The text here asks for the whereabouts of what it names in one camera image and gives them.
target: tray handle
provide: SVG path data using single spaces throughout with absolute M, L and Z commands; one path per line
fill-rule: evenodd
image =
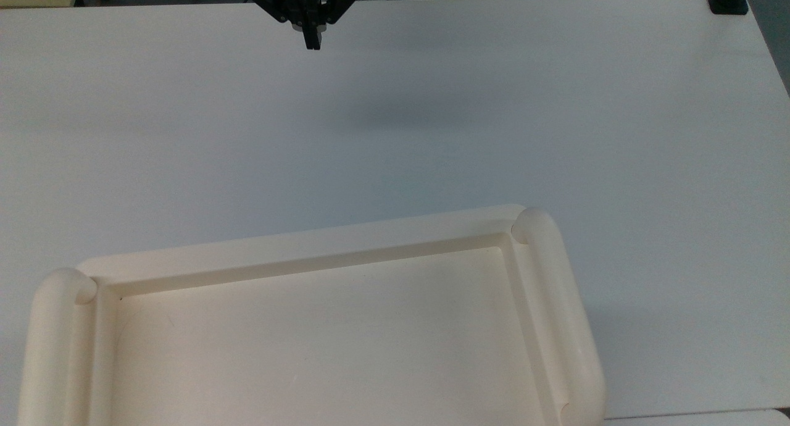
M 65 414 L 74 306 L 96 296 L 96 282 L 76 269 L 51 272 L 36 290 L 28 326 L 19 426 L 58 426 Z
M 533 208 L 518 215 L 511 233 L 516 241 L 530 246 L 545 277 L 548 307 L 569 389 L 560 421 L 563 426 L 598 426 L 606 409 L 604 373 L 559 229 L 547 213 Z

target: tray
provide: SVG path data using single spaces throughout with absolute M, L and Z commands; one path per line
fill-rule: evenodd
M 99 257 L 33 300 L 20 426 L 584 426 L 601 365 L 521 206 Z

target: white table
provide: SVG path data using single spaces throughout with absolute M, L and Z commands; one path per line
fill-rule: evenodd
M 705 0 L 0 12 L 0 423 L 32 294 L 87 257 L 545 207 L 609 417 L 790 404 L 790 101 Z

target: tray rim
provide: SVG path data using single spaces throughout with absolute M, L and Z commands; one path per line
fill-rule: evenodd
M 70 328 L 75 303 L 95 308 L 93 366 L 85 415 L 88 424 L 98 426 L 110 424 L 115 359 L 113 341 L 99 339 L 113 338 L 117 304 L 124 296 L 238 282 L 239 272 L 245 269 L 255 271 L 251 276 L 263 277 L 260 271 L 268 267 L 266 274 L 277 276 L 488 246 L 502 249 L 508 275 L 521 283 L 516 288 L 511 279 L 524 336 L 533 336 L 538 343 L 528 355 L 536 378 L 544 379 L 545 387 L 538 390 L 546 424 L 600 424 L 606 400 L 603 370 L 565 246 L 547 213 L 522 206 L 485 207 L 96 257 L 76 269 L 59 269 L 50 274 L 34 297 L 18 424 L 62 423 L 53 420 L 62 420 L 67 401 L 65 395 L 53 394 L 51 388 L 65 388 L 79 378 L 66 375 L 69 358 L 62 353 L 62 342 L 69 339 L 62 332 Z M 45 319 L 50 336 L 59 332 L 56 336 L 60 345 L 42 335 Z M 54 352 L 42 354 L 43 348 Z M 48 372 L 56 378 L 51 379 Z M 50 386 L 44 403 L 40 397 L 43 385 Z

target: robotic arm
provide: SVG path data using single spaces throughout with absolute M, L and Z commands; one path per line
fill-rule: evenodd
M 321 32 L 336 23 L 355 0 L 252 0 L 280 23 L 304 34 L 307 49 L 321 49 Z

